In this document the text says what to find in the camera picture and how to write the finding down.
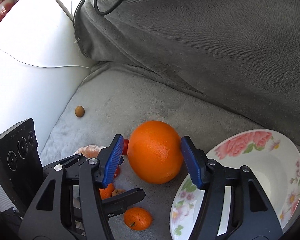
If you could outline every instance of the gray fabric surface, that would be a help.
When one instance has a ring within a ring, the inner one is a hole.
[[[105,17],[92,4],[74,17],[87,57],[150,70],[300,145],[300,0],[125,0]]]
[[[215,145],[239,132],[260,125],[218,106],[179,92],[137,73],[139,68],[117,63],[101,64],[88,76],[66,106],[40,154],[43,165],[65,158],[89,144],[108,146],[116,133],[129,138],[147,120],[161,120],[173,126],[180,136],[189,135],[206,153]],[[85,115],[77,118],[74,109],[81,105]],[[140,180],[127,158],[114,180],[116,188],[143,188],[146,198],[137,204],[151,212],[153,225],[145,231],[132,231],[122,216],[109,220],[116,240],[168,240],[169,215],[174,196],[185,178],[178,176],[163,185]],[[294,217],[300,213],[300,204]]]

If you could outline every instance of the screw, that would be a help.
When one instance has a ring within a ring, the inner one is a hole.
[[[57,164],[56,166],[54,166],[55,171],[61,171],[62,168],[63,168],[63,166],[61,164]]]
[[[246,166],[246,165],[242,166],[241,168],[242,168],[242,170],[243,170],[244,172],[249,172],[249,171],[250,171],[249,167]]]
[[[208,163],[209,163],[210,165],[216,165],[217,161],[214,160],[214,159],[208,159]]]
[[[96,158],[92,158],[89,160],[89,164],[96,164],[98,163],[98,160]]]

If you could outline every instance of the white floral bowl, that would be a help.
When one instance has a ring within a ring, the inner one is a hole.
[[[250,130],[223,141],[207,153],[222,165],[249,166],[266,192],[281,227],[288,223],[300,199],[300,154],[286,136],[272,130]],[[174,240],[188,240],[202,203],[204,190],[192,184],[189,175],[182,182],[170,213]],[[231,187],[226,187],[218,235],[226,232]]]

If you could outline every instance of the metal pin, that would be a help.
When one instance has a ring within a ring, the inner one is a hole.
[[[249,167],[246,166],[246,165],[242,166],[242,170],[243,170],[244,172],[249,172],[249,171],[250,171]]]
[[[61,171],[62,168],[63,168],[63,166],[61,164],[57,164],[56,166],[54,166],[55,171]]]
[[[217,161],[214,160],[214,159],[208,159],[208,163],[209,163],[210,165],[216,165]]]
[[[89,160],[89,164],[96,164],[98,163],[98,160],[96,158],[92,158]]]

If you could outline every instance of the gray fleece fabric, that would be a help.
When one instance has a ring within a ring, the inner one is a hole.
[[[239,132],[261,128],[251,120],[172,89],[148,78],[150,71],[118,63],[100,64],[81,85],[66,106],[40,154],[43,165],[70,156],[79,147],[90,144],[109,146],[115,134],[129,138],[132,131],[148,120],[160,120],[174,127],[180,136],[189,135],[197,148],[207,153],[223,140]],[[78,118],[75,108],[85,114]],[[135,187],[146,192],[136,204],[152,214],[153,225],[145,231],[133,231],[122,215],[110,218],[116,240],[169,240],[169,215],[174,196],[187,175],[186,167],[172,181],[153,185],[139,179],[125,162],[114,179],[117,189]],[[79,196],[77,188],[74,195]],[[286,226],[300,214],[297,210]]]
[[[74,28],[87,57],[150,70],[300,145],[300,0],[125,0],[104,17],[82,0]]]

